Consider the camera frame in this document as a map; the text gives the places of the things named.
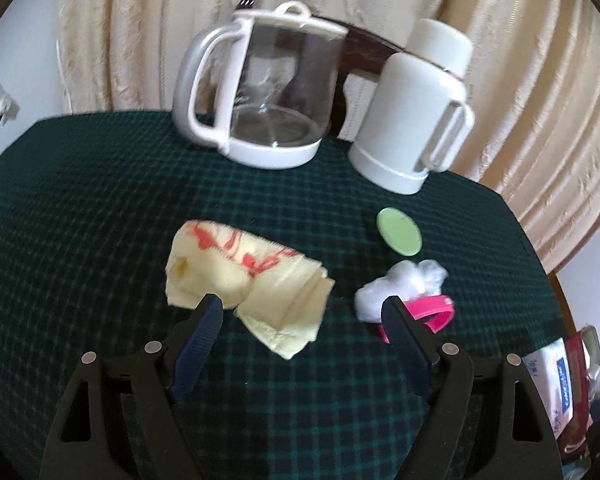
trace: glass coffee pot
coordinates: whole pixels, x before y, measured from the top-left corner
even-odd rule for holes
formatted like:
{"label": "glass coffee pot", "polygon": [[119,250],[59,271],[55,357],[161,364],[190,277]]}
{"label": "glass coffee pot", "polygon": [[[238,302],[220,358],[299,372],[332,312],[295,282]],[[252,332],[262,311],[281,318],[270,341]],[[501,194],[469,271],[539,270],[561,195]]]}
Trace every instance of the glass coffee pot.
{"label": "glass coffee pot", "polygon": [[[236,10],[231,23],[198,34],[184,56],[173,96],[178,131],[247,166],[281,170],[308,162],[329,124],[346,34],[301,2]],[[233,45],[214,126],[206,126],[193,106],[209,55],[223,41]]]}

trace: pink strap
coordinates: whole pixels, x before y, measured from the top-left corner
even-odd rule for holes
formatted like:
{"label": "pink strap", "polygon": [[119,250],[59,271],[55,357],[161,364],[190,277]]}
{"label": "pink strap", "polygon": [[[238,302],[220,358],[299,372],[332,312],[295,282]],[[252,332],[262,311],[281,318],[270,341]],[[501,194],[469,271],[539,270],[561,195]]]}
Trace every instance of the pink strap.
{"label": "pink strap", "polygon": [[[433,316],[424,323],[433,333],[440,332],[447,326],[456,313],[454,302],[448,296],[427,296],[419,300],[405,302],[404,306],[413,316],[413,319]],[[381,324],[378,327],[382,339],[385,343],[388,343],[389,339],[384,333],[384,328]]]}

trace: green round lid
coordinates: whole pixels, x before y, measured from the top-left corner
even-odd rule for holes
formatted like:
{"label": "green round lid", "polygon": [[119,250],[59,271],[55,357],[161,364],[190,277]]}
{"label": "green round lid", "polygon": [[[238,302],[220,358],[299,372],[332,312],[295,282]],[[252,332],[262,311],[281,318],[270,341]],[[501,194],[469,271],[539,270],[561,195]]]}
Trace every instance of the green round lid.
{"label": "green round lid", "polygon": [[378,230],[386,244],[402,256],[418,254],[422,237],[416,223],[402,211],[387,207],[378,213]]}

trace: white thermos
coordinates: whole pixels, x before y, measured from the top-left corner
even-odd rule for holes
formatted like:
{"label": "white thermos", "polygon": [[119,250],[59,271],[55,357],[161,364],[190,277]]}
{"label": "white thermos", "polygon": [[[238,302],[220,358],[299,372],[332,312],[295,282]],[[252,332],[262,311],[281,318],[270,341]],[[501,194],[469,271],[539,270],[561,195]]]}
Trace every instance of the white thermos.
{"label": "white thermos", "polygon": [[429,171],[451,167],[474,126],[462,78],[468,37],[445,23],[419,20],[404,53],[386,62],[349,160],[389,191],[413,194]]}

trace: thermos handle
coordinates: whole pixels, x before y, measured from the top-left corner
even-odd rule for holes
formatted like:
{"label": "thermos handle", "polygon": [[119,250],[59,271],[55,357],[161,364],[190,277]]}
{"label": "thermos handle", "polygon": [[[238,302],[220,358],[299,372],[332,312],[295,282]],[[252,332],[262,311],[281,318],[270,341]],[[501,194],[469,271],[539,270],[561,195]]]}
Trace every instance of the thermos handle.
{"label": "thermos handle", "polygon": [[[226,155],[229,152],[229,134],[234,109],[235,93],[240,83],[253,21],[237,20],[216,25],[200,32],[189,45],[176,79],[171,115],[178,131],[198,144],[217,146]],[[211,51],[221,41],[238,41],[231,49],[216,101],[214,126],[206,126],[194,111],[200,79]]]}
{"label": "thermos handle", "polygon": [[471,107],[460,101],[451,101],[420,157],[421,162],[431,171],[448,170],[474,124],[475,115]]}

